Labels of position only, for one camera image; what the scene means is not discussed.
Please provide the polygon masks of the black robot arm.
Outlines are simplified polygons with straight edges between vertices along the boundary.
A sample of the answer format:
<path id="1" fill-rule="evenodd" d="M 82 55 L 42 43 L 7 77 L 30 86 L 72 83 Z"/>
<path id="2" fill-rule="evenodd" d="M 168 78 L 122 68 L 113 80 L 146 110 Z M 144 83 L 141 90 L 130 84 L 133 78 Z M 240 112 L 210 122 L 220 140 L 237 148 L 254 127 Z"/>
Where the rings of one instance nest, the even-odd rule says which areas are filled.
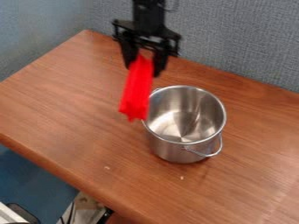
<path id="1" fill-rule="evenodd" d="M 120 45 L 125 67 L 129 67 L 140 48 L 153 52 L 153 77 L 166 67 L 168 57 L 178 56 L 181 35 L 164 24 L 165 0 L 132 0 L 132 19 L 112 21 L 113 40 Z"/>

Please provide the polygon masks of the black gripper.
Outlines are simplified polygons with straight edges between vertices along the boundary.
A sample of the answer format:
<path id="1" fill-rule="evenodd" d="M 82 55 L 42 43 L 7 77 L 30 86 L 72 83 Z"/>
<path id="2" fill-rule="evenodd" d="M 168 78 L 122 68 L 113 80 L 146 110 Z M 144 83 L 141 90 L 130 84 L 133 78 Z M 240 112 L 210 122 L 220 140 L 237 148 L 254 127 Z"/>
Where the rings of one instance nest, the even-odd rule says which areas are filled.
<path id="1" fill-rule="evenodd" d="M 132 3 L 132 19 L 112 21 L 125 67 L 136 60 L 138 47 L 153 49 L 153 76 L 165 69 L 168 54 L 178 54 L 181 35 L 165 26 L 165 3 Z"/>

